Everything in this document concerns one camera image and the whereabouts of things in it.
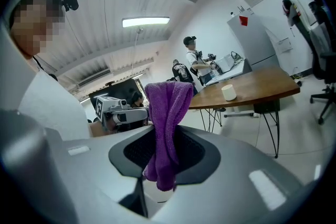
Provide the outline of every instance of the man in black cap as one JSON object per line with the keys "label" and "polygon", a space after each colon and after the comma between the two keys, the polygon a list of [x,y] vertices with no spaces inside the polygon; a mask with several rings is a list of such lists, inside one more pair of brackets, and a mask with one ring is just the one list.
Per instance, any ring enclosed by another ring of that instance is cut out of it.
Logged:
{"label": "man in black cap", "polygon": [[194,87],[194,96],[196,94],[198,94],[198,91],[197,89],[195,88],[195,83],[194,83],[194,79],[193,77],[191,76],[188,68],[182,64],[182,63],[179,63],[179,61],[177,61],[176,59],[173,61],[173,74],[174,74],[174,78],[177,80],[177,81],[181,81],[181,82],[189,82],[193,85]]}
{"label": "man in black cap", "polygon": [[196,50],[196,37],[185,37],[183,39],[183,44],[188,49],[187,51],[187,60],[190,63],[192,69],[194,69],[197,72],[198,77],[202,81],[202,83],[205,85],[207,84],[211,79],[211,66],[207,64],[207,61],[210,61],[211,59],[202,59],[202,55]]}

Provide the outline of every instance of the red sticker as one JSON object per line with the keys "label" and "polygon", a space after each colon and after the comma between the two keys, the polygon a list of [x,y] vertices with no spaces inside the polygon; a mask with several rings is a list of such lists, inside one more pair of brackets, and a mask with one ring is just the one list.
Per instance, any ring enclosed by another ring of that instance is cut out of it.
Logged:
{"label": "red sticker", "polygon": [[241,25],[247,26],[247,21],[248,21],[247,17],[240,16],[239,19],[240,19]]}

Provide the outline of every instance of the purple towel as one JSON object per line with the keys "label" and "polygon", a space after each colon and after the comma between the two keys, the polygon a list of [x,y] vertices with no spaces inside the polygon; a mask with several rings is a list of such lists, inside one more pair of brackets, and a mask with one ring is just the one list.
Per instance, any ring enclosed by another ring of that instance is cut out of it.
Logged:
{"label": "purple towel", "polygon": [[174,146],[175,127],[183,119],[193,96],[193,86],[185,82],[160,82],[145,87],[150,102],[149,115],[155,126],[156,149],[144,175],[156,182],[162,191],[175,183],[175,169],[179,164]]}

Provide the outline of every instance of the ceiling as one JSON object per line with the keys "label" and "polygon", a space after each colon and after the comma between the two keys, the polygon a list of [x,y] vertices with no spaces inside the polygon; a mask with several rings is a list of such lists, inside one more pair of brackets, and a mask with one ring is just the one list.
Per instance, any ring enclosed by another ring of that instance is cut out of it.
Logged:
{"label": "ceiling", "polygon": [[[12,0],[8,10],[17,1]],[[196,1],[78,0],[78,10],[66,12],[64,28],[38,59],[67,90],[82,99],[108,81],[132,77],[149,68],[183,14]],[[134,48],[138,28],[122,28],[121,20],[137,16],[168,16],[171,20],[167,25],[143,26]]]}

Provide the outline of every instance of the white refrigerator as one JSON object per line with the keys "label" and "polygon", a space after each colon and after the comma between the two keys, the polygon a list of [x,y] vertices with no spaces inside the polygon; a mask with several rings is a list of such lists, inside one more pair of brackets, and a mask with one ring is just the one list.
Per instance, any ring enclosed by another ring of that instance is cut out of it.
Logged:
{"label": "white refrigerator", "polygon": [[[248,18],[247,26],[240,23],[239,16]],[[244,11],[227,22],[243,48],[252,70],[280,66],[274,47],[256,14]]]}

